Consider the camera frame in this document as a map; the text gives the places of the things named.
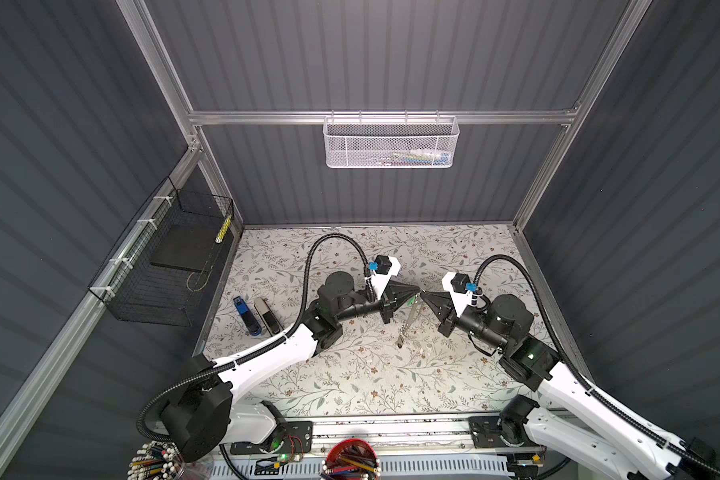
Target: bundle of pencils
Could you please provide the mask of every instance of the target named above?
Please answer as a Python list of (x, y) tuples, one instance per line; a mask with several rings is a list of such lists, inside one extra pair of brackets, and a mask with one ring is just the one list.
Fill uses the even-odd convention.
[(349, 440), (338, 444), (322, 463), (323, 480), (375, 480), (382, 476), (382, 466), (368, 444)]
[(201, 480), (194, 468), (187, 469), (173, 443), (145, 443), (128, 465), (128, 480)]

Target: black wire basket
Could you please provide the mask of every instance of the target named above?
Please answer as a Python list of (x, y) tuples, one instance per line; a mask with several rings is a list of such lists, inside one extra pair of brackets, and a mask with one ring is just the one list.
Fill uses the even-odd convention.
[(232, 212), (230, 198), (174, 189), (151, 219), (136, 220), (140, 232), (123, 255), (113, 258), (113, 248), (99, 272), (115, 262), (111, 280), (90, 292), (118, 320), (203, 322), (233, 241)]

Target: black mounting plate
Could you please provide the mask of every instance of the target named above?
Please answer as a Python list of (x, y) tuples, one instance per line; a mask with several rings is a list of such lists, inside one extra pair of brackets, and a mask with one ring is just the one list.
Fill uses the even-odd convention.
[(505, 447), (501, 439), (498, 415), (482, 415), (469, 417), (469, 432), (475, 448)]
[[(295, 448), (293, 450), (295, 453), (307, 453), (312, 450), (312, 422), (288, 422), (286, 427), (288, 428), (289, 436), (296, 437), (301, 440), (301, 443), (296, 441), (296, 445), (293, 446)], [(292, 442), (290, 438), (286, 437), (285, 441), (282, 445), (280, 445), (280, 448), (278, 448), (276, 452), (268, 452), (264, 449), (265, 446), (260, 446), (250, 442), (231, 443), (229, 448), (230, 455), (259, 455), (261, 453), (271, 455), (278, 455), (281, 453), (290, 454), (292, 450)]]

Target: floral tablecloth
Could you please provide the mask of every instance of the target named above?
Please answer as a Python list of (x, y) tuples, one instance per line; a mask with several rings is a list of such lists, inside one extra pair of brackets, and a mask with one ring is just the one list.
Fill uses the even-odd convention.
[[(492, 254), (520, 259), (504, 225), (396, 226), (340, 229), (247, 230), (240, 241), (216, 313), (205, 354), (209, 358), (243, 350), (268, 337), (252, 337), (232, 299), (266, 298), (284, 326), (296, 318), (303, 267), (312, 243), (327, 232), (352, 236), (370, 260), (377, 254), (396, 256), (402, 268), (396, 280), (442, 291), (448, 271), (473, 274)], [(362, 287), (362, 265), (343, 240), (328, 240), (313, 258), (309, 300), (327, 274), (344, 270)], [(536, 317), (531, 333), (549, 342), (538, 308), (522, 275), (506, 262), (483, 273), (481, 286), (489, 298), (514, 293)], [(378, 314), (344, 322), (344, 335), (328, 350), (291, 366), (259, 384), (244, 402), (266, 399), (286, 416), (346, 416), (380, 413), (472, 412), (501, 409), (518, 391), (526, 392), (501, 370), (496, 359), (477, 352), (460, 330), (445, 338), (426, 305), (403, 348), (396, 340), (410, 306), (384, 325)]]

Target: white mesh basket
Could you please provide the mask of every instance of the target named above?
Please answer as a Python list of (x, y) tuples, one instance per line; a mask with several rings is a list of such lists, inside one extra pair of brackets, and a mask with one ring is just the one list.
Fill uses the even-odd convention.
[(459, 133), (455, 117), (427, 123), (336, 123), (327, 117), (322, 132), (330, 168), (448, 168)]

